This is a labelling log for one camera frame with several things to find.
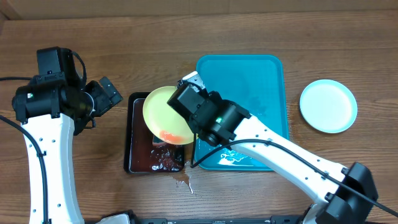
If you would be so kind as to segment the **yellow-green plate with sauce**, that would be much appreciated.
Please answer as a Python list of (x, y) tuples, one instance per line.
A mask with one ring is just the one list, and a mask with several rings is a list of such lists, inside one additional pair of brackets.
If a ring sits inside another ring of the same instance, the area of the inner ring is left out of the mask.
[(175, 93), (175, 86), (163, 86), (150, 92), (144, 100), (144, 121), (154, 136), (174, 145), (193, 142), (193, 133), (187, 122), (167, 101)]

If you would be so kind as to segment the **green and orange sponge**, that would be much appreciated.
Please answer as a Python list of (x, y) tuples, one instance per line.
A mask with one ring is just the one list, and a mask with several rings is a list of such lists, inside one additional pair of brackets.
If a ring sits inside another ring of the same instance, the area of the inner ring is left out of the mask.
[(153, 136), (152, 145), (153, 145), (154, 147), (162, 147), (162, 146), (164, 146), (164, 145), (166, 145), (166, 144), (167, 144), (167, 143), (164, 142), (163, 140), (159, 139), (159, 138), (156, 137), (156, 136)]

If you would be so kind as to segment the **light blue plate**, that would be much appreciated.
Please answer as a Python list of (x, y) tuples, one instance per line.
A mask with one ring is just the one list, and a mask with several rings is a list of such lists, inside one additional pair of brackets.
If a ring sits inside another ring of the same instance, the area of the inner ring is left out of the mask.
[(322, 79), (306, 86), (299, 100), (304, 120), (314, 129), (336, 134), (356, 121), (358, 104), (353, 93), (335, 80)]

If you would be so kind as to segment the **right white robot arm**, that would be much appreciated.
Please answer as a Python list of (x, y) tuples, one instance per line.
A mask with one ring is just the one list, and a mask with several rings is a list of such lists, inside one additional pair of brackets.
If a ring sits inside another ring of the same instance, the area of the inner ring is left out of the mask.
[(248, 110), (216, 91), (177, 88), (168, 105), (216, 151), (228, 147), (270, 167), (313, 201), (301, 223), (365, 223), (377, 191), (369, 169), (322, 159), (273, 132)]

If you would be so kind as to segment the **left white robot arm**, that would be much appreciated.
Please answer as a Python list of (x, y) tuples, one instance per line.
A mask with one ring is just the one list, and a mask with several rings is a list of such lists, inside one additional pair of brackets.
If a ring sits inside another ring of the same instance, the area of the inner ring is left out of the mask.
[(30, 223), (83, 223), (75, 189), (74, 136), (122, 101), (107, 77), (79, 75), (80, 56), (66, 48), (37, 51), (38, 75), (16, 90), (12, 107), (29, 162)]

